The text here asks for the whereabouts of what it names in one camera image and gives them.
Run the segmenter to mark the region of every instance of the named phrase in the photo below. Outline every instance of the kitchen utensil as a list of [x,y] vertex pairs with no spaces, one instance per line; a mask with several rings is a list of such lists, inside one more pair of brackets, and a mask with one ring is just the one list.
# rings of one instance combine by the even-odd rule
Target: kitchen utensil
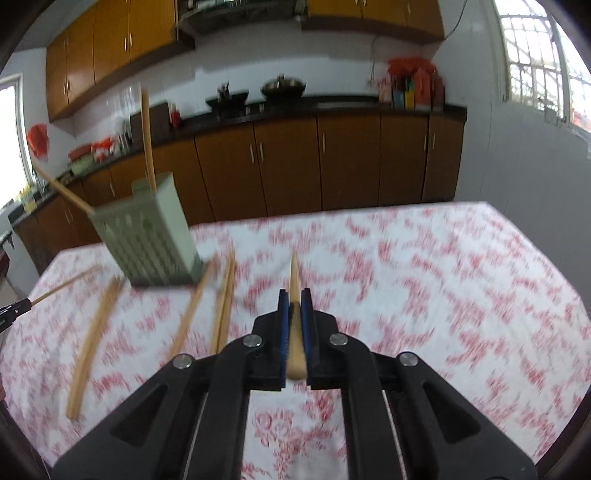
[[299,79],[285,77],[283,74],[263,85],[261,93],[269,102],[285,102],[300,98],[306,84]]

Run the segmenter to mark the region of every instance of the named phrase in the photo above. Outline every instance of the table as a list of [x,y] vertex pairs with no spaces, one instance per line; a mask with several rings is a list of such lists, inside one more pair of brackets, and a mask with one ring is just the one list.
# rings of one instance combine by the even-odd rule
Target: table
[[[205,258],[236,250],[229,339],[287,288],[291,251],[314,306],[376,352],[419,354],[534,460],[591,381],[591,325],[552,263],[486,203],[389,207],[199,225]],[[92,264],[103,271],[20,317],[0,352],[15,421],[50,464],[166,361],[190,291],[127,286],[100,342],[78,422],[64,416],[74,357],[109,279],[103,245],[60,253],[31,298]],[[207,355],[223,265],[205,289],[184,351]],[[339,393],[289,382],[251,395],[246,479],[346,478]]]

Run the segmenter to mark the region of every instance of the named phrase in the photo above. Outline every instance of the window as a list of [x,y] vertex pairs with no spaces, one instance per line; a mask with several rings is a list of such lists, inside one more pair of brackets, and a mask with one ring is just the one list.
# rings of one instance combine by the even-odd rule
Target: window
[[0,207],[30,180],[25,158],[20,102],[21,76],[0,80]]
[[591,132],[591,74],[560,25],[535,0],[495,0],[511,100]]

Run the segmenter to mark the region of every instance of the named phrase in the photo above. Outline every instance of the wall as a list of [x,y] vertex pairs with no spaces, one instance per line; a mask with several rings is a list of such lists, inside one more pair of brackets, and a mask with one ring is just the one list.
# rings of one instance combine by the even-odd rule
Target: wall
[[45,90],[46,49],[34,48],[15,52],[0,74],[0,79],[22,73],[22,110],[25,129],[45,123],[49,136],[47,171],[58,175],[67,170],[67,153],[76,146],[71,119],[49,124]]
[[[209,111],[205,99],[230,82],[230,90],[249,89],[248,101],[261,100],[262,85],[278,74],[301,78],[306,94],[372,93],[368,86],[371,43],[365,34],[302,32],[295,21],[245,25],[199,41],[195,51],[144,70],[117,85],[74,115],[79,143],[115,131],[138,111],[137,85],[146,86],[150,104],[175,103],[183,116]],[[421,47],[389,38],[374,45],[376,77],[398,55],[419,55]]]
[[[588,145],[568,128],[546,124],[541,112],[499,100],[490,1],[469,0],[460,26],[433,55],[447,82],[447,101],[468,107],[456,199],[486,200],[504,213],[591,310]],[[449,32],[463,0],[440,4]]]

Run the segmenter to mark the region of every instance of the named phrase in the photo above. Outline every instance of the electrical cord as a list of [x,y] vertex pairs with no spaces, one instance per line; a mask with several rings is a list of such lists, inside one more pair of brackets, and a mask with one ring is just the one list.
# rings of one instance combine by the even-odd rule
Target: electrical cord
[[458,26],[460,25],[460,22],[462,21],[462,17],[464,16],[464,10],[466,9],[466,4],[468,3],[468,0],[464,0],[464,6],[462,7],[462,11],[460,12],[460,18],[457,19],[457,23],[456,26],[452,28],[451,32],[449,32],[443,39],[443,41],[446,41],[450,36],[452,36],[452,34],[456,31],[456,29],[458,28]]

